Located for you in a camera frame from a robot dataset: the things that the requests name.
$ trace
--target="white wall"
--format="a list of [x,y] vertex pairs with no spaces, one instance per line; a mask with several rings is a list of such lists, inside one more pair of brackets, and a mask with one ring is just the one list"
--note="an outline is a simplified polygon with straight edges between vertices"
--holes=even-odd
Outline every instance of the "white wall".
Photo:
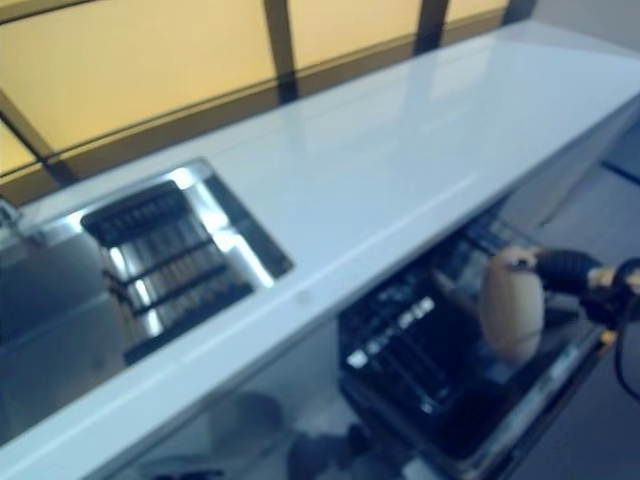
[[533,18],[640,51],[638,0],[538,0]]

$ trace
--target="black cable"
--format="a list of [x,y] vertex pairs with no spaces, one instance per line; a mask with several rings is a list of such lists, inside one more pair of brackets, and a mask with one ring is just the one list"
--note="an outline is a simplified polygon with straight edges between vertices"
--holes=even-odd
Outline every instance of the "black cable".
[[622,354],[624,350],[624,337],[627,331],[627,324],[632,321],[640,320],[640,297],[634,297],[627,306],[620,325],[618,326],[618,339],[616,340],[616,348],[614,352],[614,370],[616,379],[622,387],[622,389],[633,398],[638,404],[640,404],[640,393],[636,391],[627,380],[624,378],[624,372],[622,368]]

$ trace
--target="robotic arm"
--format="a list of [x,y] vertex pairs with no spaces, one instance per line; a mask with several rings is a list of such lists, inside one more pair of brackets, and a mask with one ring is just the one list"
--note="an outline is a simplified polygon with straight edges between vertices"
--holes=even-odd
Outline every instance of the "robotic arm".
[[640,258],[613,269],[577,251],[509,247],[496,254],[480,292],[480,323],[489,346],[513,365],[528,362],[538,349],[544,290],[576,296],[589,319],[618,332],[616,375],[640,402],[621,368],[626,324],[640,321]]

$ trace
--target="stainless steel sink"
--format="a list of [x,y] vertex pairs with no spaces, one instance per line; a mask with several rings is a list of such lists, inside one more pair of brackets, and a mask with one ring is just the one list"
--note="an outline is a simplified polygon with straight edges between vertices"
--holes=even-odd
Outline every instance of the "stainless steel sink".
[[0,250],[0,443],[292,263],[205,161]]

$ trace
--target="kitchen counter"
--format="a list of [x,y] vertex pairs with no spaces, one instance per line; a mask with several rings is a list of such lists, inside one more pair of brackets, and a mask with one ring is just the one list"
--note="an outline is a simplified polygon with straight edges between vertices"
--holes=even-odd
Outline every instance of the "kitchen counter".
[[206,158],[292,260],[256,292],[0,449],[80,478],[300,338],[640,93],[640,57],[532,21],[425,54],[34,202],[37,227]]

